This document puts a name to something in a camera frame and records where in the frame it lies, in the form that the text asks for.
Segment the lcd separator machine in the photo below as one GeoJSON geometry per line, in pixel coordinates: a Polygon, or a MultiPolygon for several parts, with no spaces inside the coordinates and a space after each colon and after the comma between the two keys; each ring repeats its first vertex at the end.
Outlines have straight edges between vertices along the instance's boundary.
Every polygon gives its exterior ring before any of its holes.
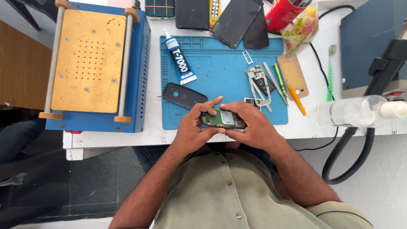
{"type": "MultiPolygon", "coordinates": [[[[369,0],[341,21],[342,97],[360,97],[372,77],[368,69],[391,39],[402,33],[407,18],[406,0],[369,0]]],[[[394,76],[383,95],[407,100],[407,66],[394,76]]]]}
{"type": "Polygon", "coordinates": [[[142,132],[151,29],[144,11],[56,0],[46,129],[142,132]]]}

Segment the b-8000 glue tube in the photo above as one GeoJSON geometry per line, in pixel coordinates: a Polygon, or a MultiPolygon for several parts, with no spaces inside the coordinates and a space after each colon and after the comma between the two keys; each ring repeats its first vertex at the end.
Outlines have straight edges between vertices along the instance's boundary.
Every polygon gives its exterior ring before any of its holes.
{"type": "Polygon", "coordinates": [[[166,38],[165,44],[167,45],[168,52],[173,60],[175,69],[177,70],[177,76],[181,85],[196,80],[197,76],[191,67],[189,67],[189,64],[186,61],[177,40],[174,37],[171,37],[166,29],[164,29],[164,33],[166,38]]]}

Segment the red container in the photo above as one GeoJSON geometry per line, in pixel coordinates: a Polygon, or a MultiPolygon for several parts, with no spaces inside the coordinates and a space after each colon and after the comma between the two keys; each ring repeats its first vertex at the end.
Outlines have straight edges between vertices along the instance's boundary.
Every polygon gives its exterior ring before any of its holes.
{"type": "Polygon", "coordinates": [[[267,29],[275,32],[287,27],[306,7],[296,7],[288,0],[277,0],[277,3],[266,15],[267,29]]]}

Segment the white table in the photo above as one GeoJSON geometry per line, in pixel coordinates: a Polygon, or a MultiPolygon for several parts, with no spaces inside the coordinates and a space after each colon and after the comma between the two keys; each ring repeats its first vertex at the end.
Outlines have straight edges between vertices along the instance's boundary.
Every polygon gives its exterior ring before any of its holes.
{"type": "MultiPolygon", "coordinates": [[[[222,8],[226,7],[227,0],[222,0],[222,8]]],[[[331,9],[337,5],[326,4],[337,1],[319,1],[319,9],[331,9]]],[[[271,5],[265,2],[265,11],[268,12],[271,5]]],[[[340,20],[350,13],[349,9],[341,9],[325,16],[320,21],[320,29],[313,40],[313,45],[318,52],[324,71],[328,72],[328,48],[331,44],[338,45],[337,54],[332,57],[334,75],[334,96],[341,98],[342,72],[341,72],[341,47],[339,39],[340,20]]],[[[63,134],[63,147],[67,149],[68,160],[82,160],[109,152],[125,146],[135,145],[163,145],[170,144],[177,131],[162,129],[161,117],[161,68],[160,68],[160,36],[163,29],[167,29],[170,35],[209,36],[204,32],[193,30],[181,30],[175,27],[175,20],[149,20],[151,27],[151,47],[147,81],[146,115],[144,131],[142,133],[116,133],[116,132],[89,132],[81,134],[63,134]]],[[[311,49],[307,47],[299,55],[298,59],[309,89],[309,96],[302,98],[301,102],[307,110],[311,105],[324,102],[327,95],[327,86],[323,74],[319,69],[317,59],[311,49]]],[[[289,122],[286,125],[276,125],[276,130],[287,139],[300,138],[324,138],[334,137],[336,128],[316,126],[303,116],[295,102],[289,100],[289,122]]],[[[400,119],[391,125],[377,128],[376,135],[407,134],[407,119],[400,119]]],[[[346,128],[339,128],[338,136],[344,133],[346,128]]],[[[365,130],[359,130],[355,136],[364,136],[365,130]]],[[[223,134],[216,134],[209,142],[232,141],[223,134]]]]}

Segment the plastic bottle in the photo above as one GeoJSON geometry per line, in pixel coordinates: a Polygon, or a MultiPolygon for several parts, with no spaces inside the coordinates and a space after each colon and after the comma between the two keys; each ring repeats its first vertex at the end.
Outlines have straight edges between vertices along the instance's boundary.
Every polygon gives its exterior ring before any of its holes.
{"type": "Polygon", "coordinates": [[[407,117],[407,103],[388,102],[379,95],[342,99],[315,104],[309,119],[319,126],[378,128],[390,119],[407,117]]]}
{"type": "Polygon", "coordinates": [[[164,33],[166,38],[165,44],[167,45],[168,53],[173,60],[175,69],[177,70],[177,76],[180,84],[183,85],[196,80],[197,76],[195,75],[194,70],[189,67],[189,64],[186,61],[175,37],[171,37],[166,29],[164,29],[164,33]]]}

